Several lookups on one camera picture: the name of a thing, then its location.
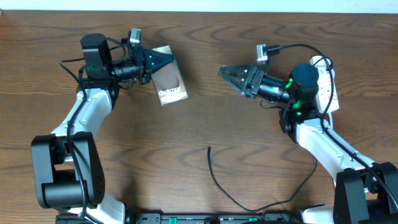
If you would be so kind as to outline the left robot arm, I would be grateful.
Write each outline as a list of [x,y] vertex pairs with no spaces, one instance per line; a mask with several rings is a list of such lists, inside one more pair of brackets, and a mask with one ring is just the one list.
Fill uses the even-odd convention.
[[72,222],[131,222],[125,204],[106,192],[95,137],[123,83],[149,83],[175,59],[168,45],[143,48],[139,29],[114,41],[123,50],[119,60],[112,59],[111,41],[99,33],[80,40],[85,64],[72,75],[78,84],[76,102],[57,128],[36,136],[30,146],[39,205],[71,213]]

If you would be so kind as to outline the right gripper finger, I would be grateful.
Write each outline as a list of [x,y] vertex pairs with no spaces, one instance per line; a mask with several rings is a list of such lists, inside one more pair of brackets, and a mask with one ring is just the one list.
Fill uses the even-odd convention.
[[222,65],[218,75],[225,80],[246,80],[256,68],[254,64]]
[[225,73],[222,75],[222,78],[240,94],[246,95],[247,73]]

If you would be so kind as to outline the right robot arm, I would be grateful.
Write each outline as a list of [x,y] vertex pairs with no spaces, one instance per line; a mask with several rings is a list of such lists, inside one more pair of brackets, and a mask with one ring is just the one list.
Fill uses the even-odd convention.
[[220,67],[219,75],[248,98],[260,97],[280,108],[282,131],[306,149],[335,183],[333,206],[300,211],[302,223],[397,223],[397,167],[377,163],[350,146],[323,117],[320,89],[331,85],[326,63],[301,63],[285,81],[258,65]]

